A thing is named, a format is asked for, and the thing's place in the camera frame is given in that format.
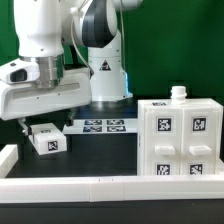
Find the white plastic container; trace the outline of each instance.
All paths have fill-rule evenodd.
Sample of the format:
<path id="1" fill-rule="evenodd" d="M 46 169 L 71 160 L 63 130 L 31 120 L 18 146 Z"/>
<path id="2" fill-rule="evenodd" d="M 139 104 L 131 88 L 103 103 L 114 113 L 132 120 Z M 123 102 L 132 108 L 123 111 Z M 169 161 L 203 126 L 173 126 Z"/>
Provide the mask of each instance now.
<path id="1" fill-rule="evenodd" d="M 215 174 L 223 107 L 185 99 L 185 87 L 172 93 L 172 100 L 138 102 L 138 175 Z"/>

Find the white box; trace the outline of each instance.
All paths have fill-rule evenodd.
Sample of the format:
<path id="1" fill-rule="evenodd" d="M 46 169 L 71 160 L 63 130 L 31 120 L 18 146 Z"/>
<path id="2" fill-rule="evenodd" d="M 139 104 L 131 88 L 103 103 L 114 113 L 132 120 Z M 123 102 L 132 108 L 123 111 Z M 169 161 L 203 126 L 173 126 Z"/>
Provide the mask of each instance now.
<path id="1" fill-rule="evenodd" d="M 29 139 L 39 155 L 67 150 L 66 137 L 54 124 L 32 125 L 31 128 L 33 134 Z"/>
<path id="2" fill-rule="evenodd" d="M 212 99 L 138 102 L 138 175 L 215 174 L 223 107 Z"/>

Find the white block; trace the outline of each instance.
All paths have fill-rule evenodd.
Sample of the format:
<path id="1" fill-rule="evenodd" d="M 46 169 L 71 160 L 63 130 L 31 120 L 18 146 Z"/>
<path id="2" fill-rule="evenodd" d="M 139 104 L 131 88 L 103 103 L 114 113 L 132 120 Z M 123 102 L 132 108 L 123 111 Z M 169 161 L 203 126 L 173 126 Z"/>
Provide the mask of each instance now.
<path id="1" fill-rule="evenodd" d="M 17 145 L 7 145 L 0 152 L 0 178 L 5 178 L 18 160 Z"/>
<path id="2" fill-rule="evenodd" d="M 212 154 L 212 149 L 207 145 L 202 146 L 190 146 L 190 153 L 193 156 L 206 156 Z"/>
<path id="3" fill-rule="evenodd" d="M 39 155 L 67 150 L 66 137 L 54 124 L 32 125 L 31 128 L 33 135 L 29 139 Z"/>
<path id="4" fill-rule="evenodd" d="M 158 156 L 175 156 L 176 150 L 173 146 L 156 146 L 156 155 Z"/>
<path id="5" fill-rule="evenodd" d="M 87 202 L 88 178 L 14 178 L 0 181 L 0 203 Z"/>
<path id="6" fill-rule="evenodd" d="M 89 183 L 90 201 L 123 201 L 122 177 L 91 178 Z"/>

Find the small white cube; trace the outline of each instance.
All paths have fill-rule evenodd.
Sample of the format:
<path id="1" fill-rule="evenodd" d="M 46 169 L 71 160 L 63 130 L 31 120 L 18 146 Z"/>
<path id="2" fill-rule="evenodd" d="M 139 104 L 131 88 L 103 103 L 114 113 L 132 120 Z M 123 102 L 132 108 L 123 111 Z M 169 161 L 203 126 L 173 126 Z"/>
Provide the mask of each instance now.
<path id="1" fill-rule="evenodd" d="M 32 125 L 31 128 L 33 135 L 30 135 L 29 139 L 39 155 L 67 150 L 66 137 L 54 124 Z"/>

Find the green backdrop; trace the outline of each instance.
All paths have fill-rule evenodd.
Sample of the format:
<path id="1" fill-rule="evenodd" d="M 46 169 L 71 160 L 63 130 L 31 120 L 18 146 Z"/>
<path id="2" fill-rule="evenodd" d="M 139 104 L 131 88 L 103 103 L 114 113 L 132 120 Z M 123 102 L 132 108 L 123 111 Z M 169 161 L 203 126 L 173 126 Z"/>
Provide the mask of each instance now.
<path id="1" fill-rule="evenodd" d="M 0 0 L 0 17 L 1 65 L 18 57 L 13 0 Z M 223 0 L 144 0 L 124 19 L 134 95 L 168 97 L 172 85 L 185 85 L 190 97 L 224 104 Z"/>

